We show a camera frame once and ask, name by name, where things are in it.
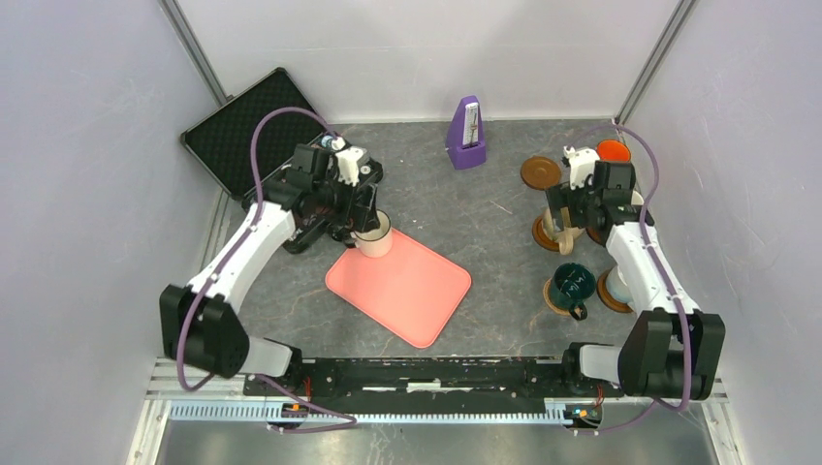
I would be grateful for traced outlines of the beige mug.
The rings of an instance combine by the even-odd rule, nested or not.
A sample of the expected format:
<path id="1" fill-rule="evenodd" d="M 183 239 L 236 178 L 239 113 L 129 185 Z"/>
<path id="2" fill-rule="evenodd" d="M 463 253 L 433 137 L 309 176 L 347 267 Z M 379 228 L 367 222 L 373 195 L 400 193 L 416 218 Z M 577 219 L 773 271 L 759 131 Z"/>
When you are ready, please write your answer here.
<path id="1" fill-rule="evenodd" d="M 585 232 L 584 229 L 572 225 L 568 207 L 561 207 L 558 213 L 548 207 L 543 214 L 543 231 L 547 238 L 557 245 L 559 254 L 563 256 L 573 252 L 576 240 Z"/>

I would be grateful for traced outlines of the white ribbed black-rimmed mug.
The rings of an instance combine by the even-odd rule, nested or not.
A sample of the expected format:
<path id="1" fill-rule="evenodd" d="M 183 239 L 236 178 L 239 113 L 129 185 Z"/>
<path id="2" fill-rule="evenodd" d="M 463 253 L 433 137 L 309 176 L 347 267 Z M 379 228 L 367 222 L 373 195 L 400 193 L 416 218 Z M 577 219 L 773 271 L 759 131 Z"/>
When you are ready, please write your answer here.
<path id="1" fill-rule="evenodd" d="M 368 232 L 353 232 L 355 247 L 366 257 L 376 259 L 386 256 L 393 247 L 393 228 L 390 216 L 377 210 L 378 226 Z"/>

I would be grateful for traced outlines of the brown wooden coaster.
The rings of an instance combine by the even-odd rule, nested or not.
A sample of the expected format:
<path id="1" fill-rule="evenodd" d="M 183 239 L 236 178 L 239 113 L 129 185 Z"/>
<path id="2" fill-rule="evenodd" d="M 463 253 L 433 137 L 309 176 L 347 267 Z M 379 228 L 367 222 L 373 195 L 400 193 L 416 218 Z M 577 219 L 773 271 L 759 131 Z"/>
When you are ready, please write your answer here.
<path id="1" fill-rule="evenodd" d="M 544 217 L 536 218 L 531 228 L 532 236 L 538 245 L 563 256 L 573 252 L 575 241 L 583 232 L 579 228 L 569 228 L 561 234 L 549 234 L 545 227 Z"/>
<path id="2" fill-rule="evenodd" d="M 522 182 L 531 189 L 546 190 L 561 180 L 561 169 L 557 162 L 543 156 L 534 156 L 521 165 Z"/>
<path id="3" fill-rule="evenodd" d="M 607 279 L 611 271 L 604 271 L 597 279 L 596 292 L 603 304 L 614 312 L 621 314 L 630 314 L 634 310 L 624 302 L 615 299 L 607 289 Z"/>
<path id="4" fill-rule="evenodd" d="M 600 246 L 605 246 L 607 239 L 596 229 L 588 227 L 585 229 L 588 237 Z"/>

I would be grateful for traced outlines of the dark green mug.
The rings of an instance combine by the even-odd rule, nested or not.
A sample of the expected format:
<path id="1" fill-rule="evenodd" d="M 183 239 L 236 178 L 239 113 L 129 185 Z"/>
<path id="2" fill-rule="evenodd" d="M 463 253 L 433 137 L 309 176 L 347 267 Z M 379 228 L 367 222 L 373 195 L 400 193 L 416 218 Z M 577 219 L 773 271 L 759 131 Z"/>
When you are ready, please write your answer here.
<path id="1" fill-rule="evenodd" d="M 583 321 L 588 317 L 585 302 L 596 291 L 597 280 L 593 273 L 580 263 L 564 263 L 553 274 L 556 284 L 563 286 L 575 298 L 571 318 Z"/>

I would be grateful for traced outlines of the woven rattan coaster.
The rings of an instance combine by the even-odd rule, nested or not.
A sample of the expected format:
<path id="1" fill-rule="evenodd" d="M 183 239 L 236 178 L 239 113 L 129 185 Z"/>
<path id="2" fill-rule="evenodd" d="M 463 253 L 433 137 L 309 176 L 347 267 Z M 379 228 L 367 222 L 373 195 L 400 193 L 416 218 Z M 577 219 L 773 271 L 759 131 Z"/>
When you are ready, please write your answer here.
<path id="1" fill-rule="evenodd" d="M 570 317 L 574 312 L 575 298 L 554 278 L 550 278 L 544 285 L 543 298 L 547 305 L 557 314 Z"/>

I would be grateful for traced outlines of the orange mug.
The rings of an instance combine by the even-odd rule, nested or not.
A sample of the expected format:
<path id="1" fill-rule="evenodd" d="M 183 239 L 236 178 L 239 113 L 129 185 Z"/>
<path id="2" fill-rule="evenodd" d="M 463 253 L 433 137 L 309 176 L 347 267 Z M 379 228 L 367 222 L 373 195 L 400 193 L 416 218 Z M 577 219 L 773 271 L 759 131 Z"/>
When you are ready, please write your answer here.
<path id="1" fill-rule="evenodd" d="M 632 153 L 630 149 L 617 139 L 605 139 L 596 146 L 599 158 L 606 162 L 630 163 Z"/>

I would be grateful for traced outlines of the white mug blue handle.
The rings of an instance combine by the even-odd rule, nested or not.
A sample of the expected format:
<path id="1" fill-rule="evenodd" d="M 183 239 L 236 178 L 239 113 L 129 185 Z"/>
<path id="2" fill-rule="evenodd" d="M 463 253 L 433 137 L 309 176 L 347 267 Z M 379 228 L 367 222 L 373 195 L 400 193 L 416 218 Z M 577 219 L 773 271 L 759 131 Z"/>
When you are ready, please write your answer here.
<path id="1" fill-rule="evenodd" d="M 644 198 L 638 191 L 632 192 L 631 205 L 636 207 L 642 207 L 644 205 Z"/>

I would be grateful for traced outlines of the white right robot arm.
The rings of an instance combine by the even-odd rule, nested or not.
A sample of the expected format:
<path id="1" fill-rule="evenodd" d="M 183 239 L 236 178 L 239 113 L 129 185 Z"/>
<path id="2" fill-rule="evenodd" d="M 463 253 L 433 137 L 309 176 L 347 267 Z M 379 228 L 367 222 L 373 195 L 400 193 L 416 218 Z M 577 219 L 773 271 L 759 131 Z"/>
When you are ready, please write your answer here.
<path id="1" fill-rule="evenodd" d="M 703 312 L 668 264 L 646 202 L 634 201 L 632 164 L 565 158 L 567 181 L 546 192 L 555 226 L 593 231 L 615 267 L 601 279 L 603 302 L 628 306 L 637 320 L 621 346 L 574 343 L 559 370 L 562 387 L 584 395 L 598 381 L 627 395 L 702 401 L 712 391 L 726 334 Z"/>

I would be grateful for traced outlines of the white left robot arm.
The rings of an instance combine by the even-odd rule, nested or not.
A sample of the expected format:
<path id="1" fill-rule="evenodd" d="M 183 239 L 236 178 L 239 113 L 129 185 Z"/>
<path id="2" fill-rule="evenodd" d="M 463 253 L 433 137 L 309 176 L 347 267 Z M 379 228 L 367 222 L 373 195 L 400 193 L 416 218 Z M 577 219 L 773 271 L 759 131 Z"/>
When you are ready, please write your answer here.
<path id="1" fill-rule="evenodd" d="M 304 369 L 295 348 L 250 336 L 238 318 L 251 285 L 273 254 L 298 254 L 328 233 L 352 246 L 354 233 L 378 226 L 381 163 L 351 144 L 339 150 L 300 144 L 289 162 L 262 182 L 259 199 L 217 256 L 184 286 L 159 297 L 162 343 L 178 376 L 187 366 L 212 376 L 268 375 L 281 394 L 297 392 Z"/>

